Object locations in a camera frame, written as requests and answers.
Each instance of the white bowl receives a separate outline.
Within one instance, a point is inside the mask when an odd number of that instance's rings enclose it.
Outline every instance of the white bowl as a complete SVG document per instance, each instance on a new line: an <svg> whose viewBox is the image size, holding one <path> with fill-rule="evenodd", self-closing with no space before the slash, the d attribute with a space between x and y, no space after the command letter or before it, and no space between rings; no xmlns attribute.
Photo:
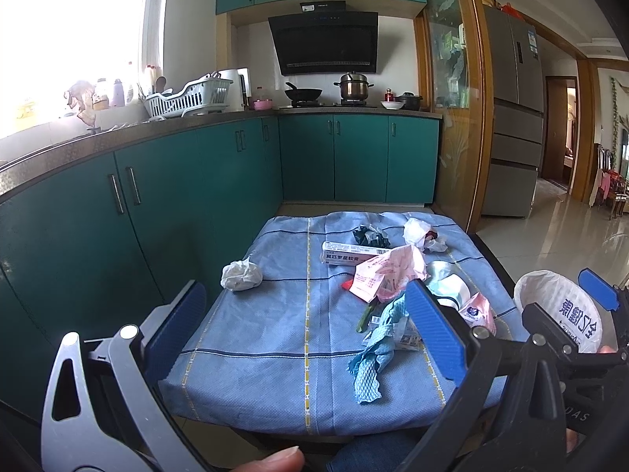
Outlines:
<svg viewBox="0 0 629 472"><path fill-rule="evenodd" d="M388 110L399 110L404 106L404 103L397 101L381 101L380 103Z"/></svg>

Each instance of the doorway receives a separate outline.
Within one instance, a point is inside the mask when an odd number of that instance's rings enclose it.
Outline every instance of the doorway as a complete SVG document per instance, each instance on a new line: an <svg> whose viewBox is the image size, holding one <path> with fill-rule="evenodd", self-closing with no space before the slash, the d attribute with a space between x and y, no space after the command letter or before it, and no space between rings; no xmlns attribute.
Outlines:
<svg viewBox="0 0 629 472"><path fill-rule="evenodd" d="M546 118L542 178L568 190L578 144L577 78L546 76Z"/></svg>

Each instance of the cabinet handle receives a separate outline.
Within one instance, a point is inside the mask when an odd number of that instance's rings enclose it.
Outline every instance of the cabinet handle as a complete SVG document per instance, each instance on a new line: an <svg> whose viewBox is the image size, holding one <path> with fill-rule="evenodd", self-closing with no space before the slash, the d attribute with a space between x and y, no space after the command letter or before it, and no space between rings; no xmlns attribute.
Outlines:
<svg viewBox="0 0 629 472"><path fill-rule="evenodd" d="M125 170L127 171L127 176L129 177L129 183L131 184L131 187L133 188L133 205L139 206L142 203L142 199L140 198L138 185L135 183L135 173L133 171L133 168L131 167L127 167L125 168Z"/></svg>
<svg viewBox="0 0 629 472"><path fill-rule="evenodd" d="M112 173L109 174L109 182L111 183L111 189L114 193L116 200L116 211L118 214L125 214L125 206L122 205L122 198L120 197L120 188L118 187L118 180Z"/></svg>

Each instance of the window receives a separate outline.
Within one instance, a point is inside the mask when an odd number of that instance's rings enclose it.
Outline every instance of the window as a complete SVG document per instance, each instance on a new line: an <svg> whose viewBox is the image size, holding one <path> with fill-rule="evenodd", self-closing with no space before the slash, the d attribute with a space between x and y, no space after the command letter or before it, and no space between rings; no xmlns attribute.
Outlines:
<svg viewBox="0 0 629 472"><path fill-rule="evenodd" d="M0 0L0 138L78 113L77 81L137 81L143 17L144 0Z"/></svg>

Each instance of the refrigerator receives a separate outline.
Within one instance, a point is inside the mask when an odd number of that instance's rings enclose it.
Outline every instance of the refrigerator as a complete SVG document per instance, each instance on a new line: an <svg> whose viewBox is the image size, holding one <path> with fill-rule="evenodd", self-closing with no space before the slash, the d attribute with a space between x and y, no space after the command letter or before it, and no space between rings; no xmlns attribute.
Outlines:
<svg viewBox="0 0 629 472"><path fill-rule="evenodd" d="M543 77L535 29L484 6L494 72L494 130L482 214L528 217L542 155Z"/></svg>

